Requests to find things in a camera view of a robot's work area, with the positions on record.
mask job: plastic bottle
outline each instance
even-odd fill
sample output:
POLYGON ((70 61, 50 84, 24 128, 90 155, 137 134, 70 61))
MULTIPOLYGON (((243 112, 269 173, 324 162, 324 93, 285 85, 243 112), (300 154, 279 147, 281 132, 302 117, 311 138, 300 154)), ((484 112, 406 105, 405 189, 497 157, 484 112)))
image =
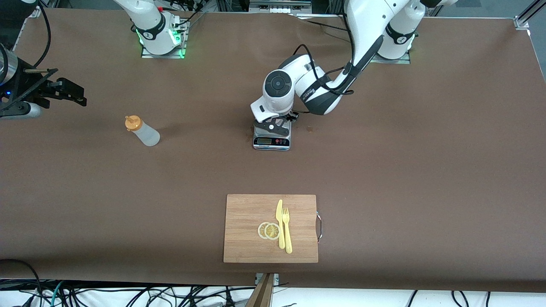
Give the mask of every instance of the plastic bottle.
POLYGON ((154 146, 159 142, 159 132, 148 126, 136 115, 125 116, 125 127, 132 131, 146 146, 154 146))

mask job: teal cable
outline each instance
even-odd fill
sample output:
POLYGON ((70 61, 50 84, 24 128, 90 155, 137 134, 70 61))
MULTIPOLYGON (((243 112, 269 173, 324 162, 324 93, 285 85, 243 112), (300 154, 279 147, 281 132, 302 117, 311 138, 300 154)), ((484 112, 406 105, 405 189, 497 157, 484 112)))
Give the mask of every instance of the teal cable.
POLYGON ((53 307, 55 306, 55 298, 57 297, 57 292, 59 291, 59 288, 61 287, 61 284, 63 283, 64 280, 61 280, 57 286, 55 287, 55 290, 53 290, 53 296, 51 296, 51 305, 50 307, 53 307))

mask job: metal handle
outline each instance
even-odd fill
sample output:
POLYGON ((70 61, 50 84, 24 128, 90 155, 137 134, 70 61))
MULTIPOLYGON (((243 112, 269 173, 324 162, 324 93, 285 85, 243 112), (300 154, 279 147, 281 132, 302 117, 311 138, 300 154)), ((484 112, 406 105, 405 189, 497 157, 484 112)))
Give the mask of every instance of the metal handle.
POLYGON ((319 222, 321 223, 321 234, 318 236, 317 238, 317 244, 321 242, 321 238, 322 238, 322 219, 321 219, 321 216, 318 215, 318 211, 317 211, 317 219, 319 220, 319 222))

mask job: digital scale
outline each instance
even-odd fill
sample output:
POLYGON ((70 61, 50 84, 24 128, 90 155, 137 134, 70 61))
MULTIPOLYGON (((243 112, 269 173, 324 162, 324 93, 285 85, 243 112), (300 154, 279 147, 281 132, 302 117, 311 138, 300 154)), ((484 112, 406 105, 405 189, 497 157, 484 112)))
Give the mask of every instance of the digital scale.
POLYGON ((284 117, 262 123, 254 121, 254 149, 286 151, 290 149, 291 137, 292 122, 284 117))

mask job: bottle cap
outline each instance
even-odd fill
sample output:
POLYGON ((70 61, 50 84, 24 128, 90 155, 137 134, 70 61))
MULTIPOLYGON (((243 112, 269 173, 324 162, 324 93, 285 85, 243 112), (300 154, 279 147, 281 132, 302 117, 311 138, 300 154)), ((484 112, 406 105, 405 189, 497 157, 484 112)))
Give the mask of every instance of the bottle cap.
POLYGON ((125 127, 129 131, 137 131, 142 127, 142 120, 136 115, 125 116, 125 127))

